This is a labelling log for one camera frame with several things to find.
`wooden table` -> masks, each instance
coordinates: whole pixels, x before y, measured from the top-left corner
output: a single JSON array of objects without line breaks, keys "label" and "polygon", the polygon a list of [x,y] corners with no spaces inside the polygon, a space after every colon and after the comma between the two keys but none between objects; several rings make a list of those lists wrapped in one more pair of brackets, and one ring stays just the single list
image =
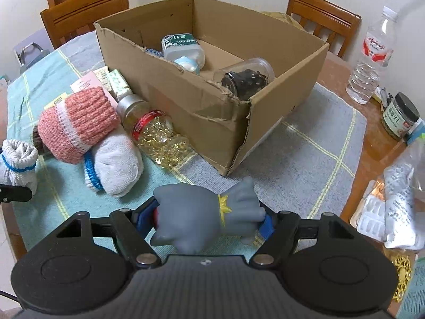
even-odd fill
[{"label": "wooden table", "polygon": [[[349,105],[356,108],[367,118],[366,133],[359,166],[354,178],[350,197],[341,213],[341,218],[349,222],[356,210],[363,193],[371,179],[382,174],[385,167],[406,148],[405,143],[397,142],[385,131],[381,123],[380,105],[371,99],[367,104],[358,104],[346,92],[347,81],[351,68],[347,62],[328,52],[322,71],[317,81],[343,98]],[[7,95],[0,91],[0,142],[6,138],[7,127]],[[10,203],[2,204],[9,238],[17,259],[26,253],[23,240],[19,235],[18,225]],[[395,316],[398,306],[390,307]]]}]

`cardboard box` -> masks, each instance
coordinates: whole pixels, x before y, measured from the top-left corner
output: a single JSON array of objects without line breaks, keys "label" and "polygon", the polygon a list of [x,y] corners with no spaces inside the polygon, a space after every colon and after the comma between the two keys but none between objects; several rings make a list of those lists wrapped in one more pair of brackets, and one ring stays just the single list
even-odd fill
[{"label": "cardboard box", "polygon": [[[222,175],[231,173],[282,117],[310,94],[328,44],[268,15],[216,0],[167,0],[95,23],[105,64],[118,69],[134,93],[165,111],[176,130]],[[191,33],[205,51],[198,76],[150,55],[162,37]],[[249,102],[211,82],[214,70],[254,57],[276,79]]]}]

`white stripe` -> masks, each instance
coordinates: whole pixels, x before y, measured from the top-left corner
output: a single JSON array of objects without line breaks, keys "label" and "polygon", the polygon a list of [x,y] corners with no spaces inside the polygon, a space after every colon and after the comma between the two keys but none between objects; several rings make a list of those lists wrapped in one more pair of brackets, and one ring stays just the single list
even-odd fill
[{"label": "white stripe", "polygon": [[68,111],[66,110],[65,101],[56,104],[57,115],[59,123],[64,129],[65,135],[68,137],[71,144],[82,153],[90,150],[90,145],[84,143],[79,137],[77,131],[74,129],[71,120],[69,119]]}]

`black lid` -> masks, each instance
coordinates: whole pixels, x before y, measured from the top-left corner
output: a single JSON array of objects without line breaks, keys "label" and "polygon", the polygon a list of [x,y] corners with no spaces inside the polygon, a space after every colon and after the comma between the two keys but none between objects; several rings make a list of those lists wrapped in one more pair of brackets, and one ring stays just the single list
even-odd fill
[{"label": "black lid", "polygon": [[410,120],[412,120],[413,122],[418,121],[419,111],[416,109],[412,101],[407,98],[407,96],[403,92],[399,92],[398,94],[396,94],[395,100],[400,109]]}]

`metal screw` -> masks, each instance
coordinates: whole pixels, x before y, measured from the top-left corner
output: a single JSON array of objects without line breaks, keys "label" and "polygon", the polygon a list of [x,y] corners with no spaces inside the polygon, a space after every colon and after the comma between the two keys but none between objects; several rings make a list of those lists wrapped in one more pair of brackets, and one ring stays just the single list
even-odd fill
[{"label": "metal screw", "polygon": [[257,254],[253,261],[258,265],[270,265],[275,261],[275,258],[269,254]]},{"label": "metal screw", "polygon": [[143,253],[139,254],[135,260],[142,265],[151,265],[156,262],[157,257],[152,253]]},{"label": "metal screw", "polygon": [[201,261],[201,265],[203,265],[203,266],[208,266],[211,263],[212,263],[212,261],[209,260],[209,259],[204,259],[204,260]]}]

